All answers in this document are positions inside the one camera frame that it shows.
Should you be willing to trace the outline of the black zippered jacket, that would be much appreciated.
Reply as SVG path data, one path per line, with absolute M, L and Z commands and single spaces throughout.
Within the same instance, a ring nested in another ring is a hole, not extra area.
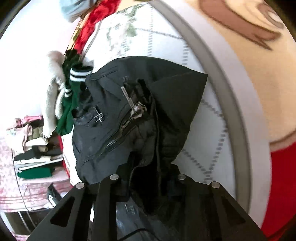
M 145 224 L 136 237 L 180 239 L 180 204 L 172 176 L 208 76 L 168 60 L 137 56 L 112 60 L 86 77 L 72 112 L 72 144 L 79 178 L 100 183 L 117 174 L 116 205 L 132 201 Z

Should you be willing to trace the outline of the stack of folded clothes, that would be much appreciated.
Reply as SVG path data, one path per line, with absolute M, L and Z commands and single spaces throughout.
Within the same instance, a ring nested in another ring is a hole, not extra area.
M 41 115 L 12 118 L 4 131 L 4 143 L 12 151 L 16 176 L 24 181 L 47 181 L 63 172 L 59 137 L 44 135 Z

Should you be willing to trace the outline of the green white fleece jacket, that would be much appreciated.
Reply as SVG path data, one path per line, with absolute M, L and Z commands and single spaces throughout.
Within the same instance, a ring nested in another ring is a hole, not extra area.
M 64 136 L 72 131 L 72 111 L 78 106 L 79 96 L 86 89 L 86 77 L 92 71 L 93 67 L 84 65 L 75 49 L 48 54 L 42 107 L 44 137 L 49 138 L 54 132 Z

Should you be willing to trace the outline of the red floral plush blanket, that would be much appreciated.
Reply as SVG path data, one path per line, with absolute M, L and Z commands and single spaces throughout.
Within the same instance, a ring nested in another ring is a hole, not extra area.
M 99 23 L 117 13 L 98 6 L 74 39 L 87 62 Z M 295 240 L 295 41 L 265 1 L 150 1 L 166 18 L 157 30 L 173 39 L 184 36 L 198 61 L 210 53 L 229 74 L 247 133 L 252 161 L 262 145 L 270 156 L 270 187 L 261 229 L 266 240 Z

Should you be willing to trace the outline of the white quilted sheet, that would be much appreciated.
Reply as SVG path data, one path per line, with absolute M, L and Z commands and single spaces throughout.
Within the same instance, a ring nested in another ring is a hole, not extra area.
M 210 53 L 198 61 L 184 36 L 161 33 L 168 21 L 157 4 L 138 4 L 99 23 L 94 60 L 66 52 L 60 134 L 71 184 L 94 184 L 129 166 L 132 198 L 145 214 L 176 226 L 180 169 L 209 184 L 221 181 L 262 226 L 270 187 L 270 156 L 252 153 L 229 74 Z

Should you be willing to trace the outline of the blue-grey quilted blanket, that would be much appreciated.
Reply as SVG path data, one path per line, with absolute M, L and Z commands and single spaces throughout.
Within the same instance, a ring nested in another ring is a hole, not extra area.
M 63 17 L 74 22 L 81 15 L 90 10 L 95 4 L 95 0 L 60 0 L 59 1 Z

